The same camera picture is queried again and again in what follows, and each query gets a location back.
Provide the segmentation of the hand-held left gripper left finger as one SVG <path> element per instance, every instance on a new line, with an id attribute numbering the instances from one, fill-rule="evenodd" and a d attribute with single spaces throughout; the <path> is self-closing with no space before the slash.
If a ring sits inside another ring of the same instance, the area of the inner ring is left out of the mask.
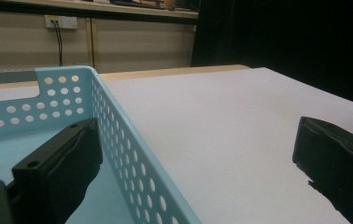
<path id="1" fill-rule="evenodd" d="M 96 119 L 65 127 L 12 168 L 18 217 L 25 224 L 64 224 L 83 202 L 102 163 Z"/>

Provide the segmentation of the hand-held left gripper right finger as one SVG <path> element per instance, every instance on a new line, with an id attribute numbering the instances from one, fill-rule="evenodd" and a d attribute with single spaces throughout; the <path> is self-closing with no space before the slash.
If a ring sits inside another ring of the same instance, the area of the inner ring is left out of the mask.
<path id="1" fill-rule="evenodd" d="M 353 133 L 302 117 L 292 161 L 308 176 L 309 185 L 353 224 Z"/>

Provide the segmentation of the light blue perforated plastic basket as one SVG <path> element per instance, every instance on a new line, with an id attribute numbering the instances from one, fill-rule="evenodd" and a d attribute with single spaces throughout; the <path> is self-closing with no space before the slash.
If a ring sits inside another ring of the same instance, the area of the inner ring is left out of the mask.
<path id="1" fill-rule="evenodd" d="M 84 119 L 97 120 L 103 163 L 64 224 L 200 224 L 93 68 L 36 68 L 31 74 L 37 86 L 0 89 L 0 224 L 25 224 L 12 168 Z"/>

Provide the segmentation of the black curtain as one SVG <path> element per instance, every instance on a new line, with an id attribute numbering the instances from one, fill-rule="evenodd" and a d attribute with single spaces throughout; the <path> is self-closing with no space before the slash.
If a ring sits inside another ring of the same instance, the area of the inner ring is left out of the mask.
<path id="1" fill-rule="evenodd" d="M 353 101 L 353 0 L 201 0 L 191 63 L 267 67 Z"/>

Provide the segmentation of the wooden table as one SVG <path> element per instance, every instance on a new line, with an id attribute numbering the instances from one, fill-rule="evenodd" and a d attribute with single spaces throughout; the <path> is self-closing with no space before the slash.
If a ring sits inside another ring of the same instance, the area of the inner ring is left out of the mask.
<path id="1" fill-rule="evenodd" d="M 174 75 L 225 72 L 225 71 L 234 71 L 234 70 L 242 70 L 242 69 L 248 69 L 248 66 L 245 66 L 242 64 L 231 64 L 231 65 L 202 66 L 202 67 L 181 67 L 181 68 L 157 69 L 157 70 L 146 70 L 146 71 L 103 73 L 100 75 L 100 77 L 102 80 L 109 81 L 109 80 L 120 80 L 120 79 L 140 78 L 140 77 L 162 77 L 162 76 L 174 76 Z M 32 86 L 37 86 L 37 82 L 23 81 L 23 82 L 14 82 L 14 83 L 4 83 L 4 84 L 0 84 L 0 89 L 32 87 Z"/>

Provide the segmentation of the wooden workbench with dark edge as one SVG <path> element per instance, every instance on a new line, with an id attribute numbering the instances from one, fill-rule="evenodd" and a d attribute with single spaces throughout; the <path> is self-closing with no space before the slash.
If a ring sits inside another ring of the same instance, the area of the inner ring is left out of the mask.
<path id="1" fill-rule="evenodd" d="M 194 20 L 198 18 L 197 12 L 117 6 L 110 4 L 106 0 L 95 0 L 94 2 L 84 0 L 0 0 L 0 11 L 70 15 L 76 17 L 97 16 L 100 13 L 105 13 L 106 15 L 121 13 L 126 15 Z"/>

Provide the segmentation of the white wall socket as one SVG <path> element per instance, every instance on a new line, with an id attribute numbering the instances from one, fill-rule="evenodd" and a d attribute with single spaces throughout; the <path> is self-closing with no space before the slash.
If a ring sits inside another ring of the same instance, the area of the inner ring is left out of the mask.
<path id="1" fill-rule="evenodd" d="M 76 17 L 46 15 L 45 23 L 47 28 L 54 28 L 55 24 L 58 24 L 60 29 L 76 30 L 78 28 Z"/>

